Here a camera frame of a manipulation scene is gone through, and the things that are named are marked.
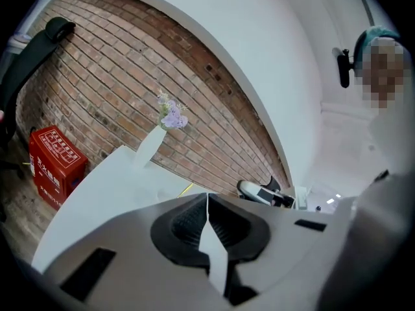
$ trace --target red fire extinguisher box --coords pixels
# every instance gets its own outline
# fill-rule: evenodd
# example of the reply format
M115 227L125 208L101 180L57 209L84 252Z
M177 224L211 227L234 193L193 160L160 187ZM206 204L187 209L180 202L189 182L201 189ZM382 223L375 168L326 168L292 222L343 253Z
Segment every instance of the red fire extinguisher box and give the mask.
M39 195L59 210L84 179L87 157L57 126L32 132L29 154L30 169Z

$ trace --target paper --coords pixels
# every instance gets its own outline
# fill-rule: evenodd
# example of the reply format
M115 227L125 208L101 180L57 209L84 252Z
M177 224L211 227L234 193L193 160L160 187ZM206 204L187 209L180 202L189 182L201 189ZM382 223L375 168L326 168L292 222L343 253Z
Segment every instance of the paper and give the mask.
M209 194L206 194L206 224L200 235L199 251L207 254L210 261L209 281L223 295L228 273L228 252L209 222Z

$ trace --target white wall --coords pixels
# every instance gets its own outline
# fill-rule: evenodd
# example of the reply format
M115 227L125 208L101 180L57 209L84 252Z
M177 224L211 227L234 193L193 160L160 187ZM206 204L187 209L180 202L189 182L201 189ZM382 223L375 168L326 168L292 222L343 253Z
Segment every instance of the white wall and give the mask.
M142 0L189 29L228 68L302 185L318 152L321 83L286 0Z

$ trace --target black chair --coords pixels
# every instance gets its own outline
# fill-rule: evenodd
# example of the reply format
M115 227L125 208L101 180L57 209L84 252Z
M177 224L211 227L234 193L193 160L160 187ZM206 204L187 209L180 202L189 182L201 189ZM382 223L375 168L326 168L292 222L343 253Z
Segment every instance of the black chair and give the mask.
M21 88L74 27L73 22L62 17L52 18L45 29L31 39L7 69L0 85L0 110L4 112L3 120L0 122L0 147L5 151L16 131L16 100ZM23 178L23 171L17 163L0 161L0 169L16 170L18 176ZM4 220L2 210L0 206L0 220Z

